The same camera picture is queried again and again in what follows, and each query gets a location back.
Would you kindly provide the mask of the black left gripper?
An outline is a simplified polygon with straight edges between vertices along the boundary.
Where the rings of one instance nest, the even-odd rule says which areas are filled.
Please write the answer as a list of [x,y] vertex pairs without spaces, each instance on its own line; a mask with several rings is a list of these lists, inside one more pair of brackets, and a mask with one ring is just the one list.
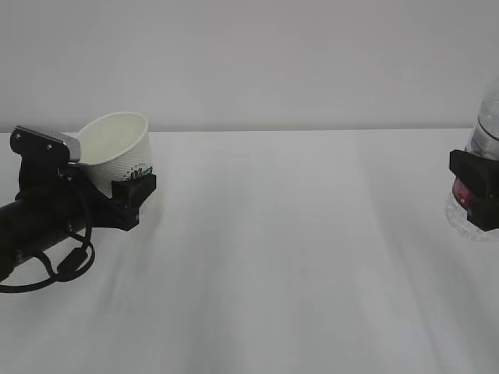
[[58,224],[130,231],[139,209],[157,188],[154,174],[111,183],[112,199],[94,186],[83,169],[65,158],[23,156],[17,199],[42,210]]

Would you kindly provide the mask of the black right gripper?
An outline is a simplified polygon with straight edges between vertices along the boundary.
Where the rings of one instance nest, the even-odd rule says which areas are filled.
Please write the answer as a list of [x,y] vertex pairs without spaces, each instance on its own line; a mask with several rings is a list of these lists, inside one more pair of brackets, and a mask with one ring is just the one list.
[[498,161],[453,150],[449,170],[475,197],[467,209],[467,221],[481,231],[498,229]]

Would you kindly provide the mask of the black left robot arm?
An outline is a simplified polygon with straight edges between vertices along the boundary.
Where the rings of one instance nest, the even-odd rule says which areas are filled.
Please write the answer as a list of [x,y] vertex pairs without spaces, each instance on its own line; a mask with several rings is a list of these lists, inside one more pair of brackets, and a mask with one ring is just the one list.
[[56,167],[22,161],[19,191],[1,208],[1,278],[21,263],[86,228],[129,231],[140,222],[139,210],[157,187],[147,173],[113,181],[111,196],[101,192],[80,166]]

